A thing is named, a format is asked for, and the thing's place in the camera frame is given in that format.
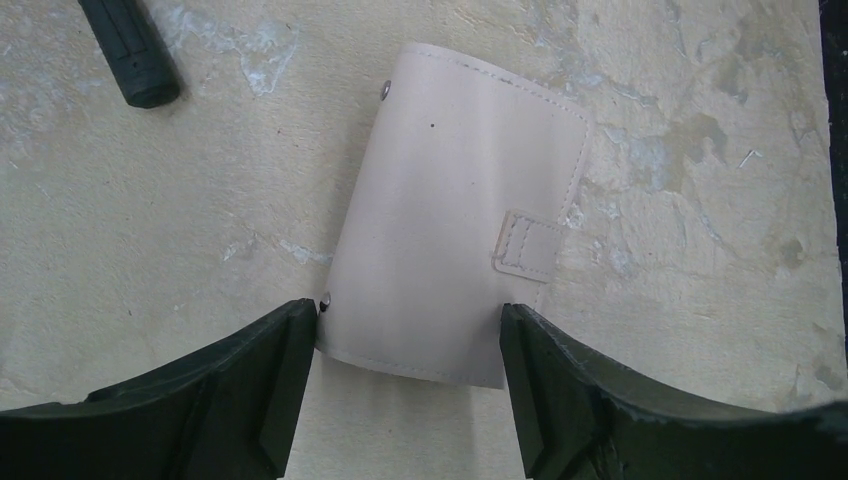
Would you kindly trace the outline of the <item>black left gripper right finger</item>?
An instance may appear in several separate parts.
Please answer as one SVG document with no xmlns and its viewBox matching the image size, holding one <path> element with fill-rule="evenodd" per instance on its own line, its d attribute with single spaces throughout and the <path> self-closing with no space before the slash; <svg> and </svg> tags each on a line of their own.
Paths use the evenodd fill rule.
<svg viewBox="0 0 848 480">
<path fill-rule="evenodd" d="M 529 479 L 843 479 L 843 401 L 771 413 L 654 380 L 507 304 L 500 349 Z"/>
</svg>

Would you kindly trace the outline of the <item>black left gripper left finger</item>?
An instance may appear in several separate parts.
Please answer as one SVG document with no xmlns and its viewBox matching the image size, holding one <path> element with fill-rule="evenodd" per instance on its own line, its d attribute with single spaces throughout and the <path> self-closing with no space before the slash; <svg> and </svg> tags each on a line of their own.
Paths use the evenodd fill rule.
<svg viewBox="0 0 848 480">
<path fill-rule="evenodd" d="M 82 402 L 1 414 L 5 479 L 278 479 L 313 359 L 317 309 L 294 300 Z"/>
</svg>

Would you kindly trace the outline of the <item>beige leather card holder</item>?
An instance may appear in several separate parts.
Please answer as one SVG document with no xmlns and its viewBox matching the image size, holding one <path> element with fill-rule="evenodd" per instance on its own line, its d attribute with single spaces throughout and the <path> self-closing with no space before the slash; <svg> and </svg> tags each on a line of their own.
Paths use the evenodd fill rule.
<svg viewBox="0 0 848 480">
<path fill-rule="evenodd" d="M 544 304 L 593 127 L 517 74 L 404 46 L 331 263 L 318 349 L 377 372 L 502 388 L 502 307 Z"/>
</svg>

